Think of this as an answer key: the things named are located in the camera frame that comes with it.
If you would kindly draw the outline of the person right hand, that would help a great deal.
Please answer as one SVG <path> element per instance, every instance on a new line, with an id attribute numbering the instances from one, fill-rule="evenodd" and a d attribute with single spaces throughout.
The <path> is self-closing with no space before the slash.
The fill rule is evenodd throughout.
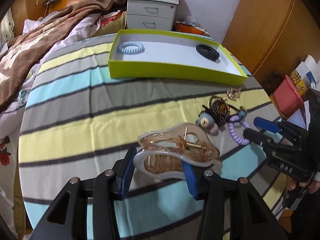
<path id="1" fill-rule="evenodd" d="M 290 177 L 286 176 L 286 188 L 289 191 L 292 191 L 299 185 L 302 188 L 306 188 L 310 194 L 317 192 L 320 188 L 320 179 L 319 179 L 319 172 L 315 175 L 314 178 L 309 179 L 307 182 L 299 182 Z"/>

